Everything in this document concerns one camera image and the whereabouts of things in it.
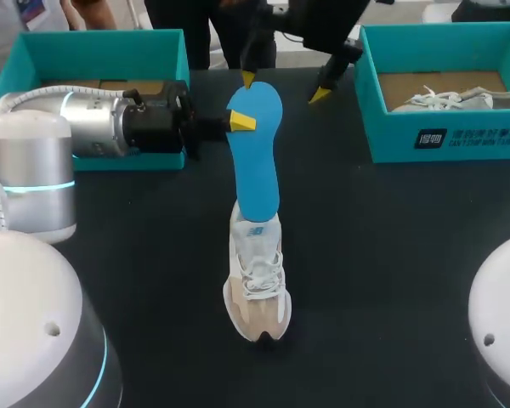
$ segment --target shoe box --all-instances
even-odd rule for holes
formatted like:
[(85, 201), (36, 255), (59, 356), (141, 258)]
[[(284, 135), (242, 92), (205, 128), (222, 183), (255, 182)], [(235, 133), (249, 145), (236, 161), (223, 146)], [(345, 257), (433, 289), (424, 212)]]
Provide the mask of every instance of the shoe box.
[(510, 91), (510, 22), (369, 25), (360, 40), (355, 91), (374, 162), (510, 159), (510, 109), (393, 112), (423, 86)]
[[(181, 30), (24, 32), (0, 74), (0, 98), (59, 84), (158, 94), (166, 80), (190, 83)], [(74, 158), (74, 166), (77, 171), (178, 170), (184, 155)]]

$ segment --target insole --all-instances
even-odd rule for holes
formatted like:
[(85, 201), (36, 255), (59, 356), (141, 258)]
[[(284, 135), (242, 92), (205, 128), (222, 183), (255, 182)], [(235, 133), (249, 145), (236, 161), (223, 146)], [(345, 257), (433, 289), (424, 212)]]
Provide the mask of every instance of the insole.
[(227, 133), (235, 164), (236, 196), (242, 216), (254, 223), (272, 219), (280, 206), (274, 164), (274, 137), (283, 115), (280, 95), (272, 85), (254, 82), (238, 89), (227, 109), (257, 120), (255, 131)]

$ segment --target new balance logo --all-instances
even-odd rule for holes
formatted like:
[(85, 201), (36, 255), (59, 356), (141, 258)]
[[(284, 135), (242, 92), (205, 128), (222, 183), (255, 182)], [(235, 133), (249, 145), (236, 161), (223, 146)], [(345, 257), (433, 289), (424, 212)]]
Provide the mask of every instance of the new balance logo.
[(261, 235), (263, 233), (264, 227), (251, 228), (247, 233), (247, 236), (255, 236)]

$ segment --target sneaker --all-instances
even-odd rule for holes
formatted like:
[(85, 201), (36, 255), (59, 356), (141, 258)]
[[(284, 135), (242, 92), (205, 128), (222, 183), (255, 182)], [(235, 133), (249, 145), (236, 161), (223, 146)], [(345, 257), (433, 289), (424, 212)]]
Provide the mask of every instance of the sneaker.
[(250, 342), (267, 332), (279, 340), (291, 320), (291, 296), (281, 254), (278, 215), (266, 223), (246, 221), (236, 202), (230, 219), (229, 279), (224, 304), (236, 330)]
[(425, 89), (427, 94), (415, 95), (394, 112), (510, 109), (510, 92), (490, 92), (480, 87), (464, 93), (435, 93)]

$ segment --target black table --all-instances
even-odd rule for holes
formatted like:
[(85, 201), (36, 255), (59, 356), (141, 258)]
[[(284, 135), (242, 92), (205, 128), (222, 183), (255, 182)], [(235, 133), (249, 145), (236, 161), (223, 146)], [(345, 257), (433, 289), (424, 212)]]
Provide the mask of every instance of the black table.
[[(234, 172), (226, 144), (178, 173), (79, 173), (70, 260), (116, 345), (125, 408), (465, 408), (483, 403), (468, 341), (478, 267), (510, 238), (510, 161), (371, 164), (351, 75), (306, 105), (316, 70), (262, 72), (292, 323), (276, 348), (229, 321)], [(192, 73), (217, 114), (238, 72)]]

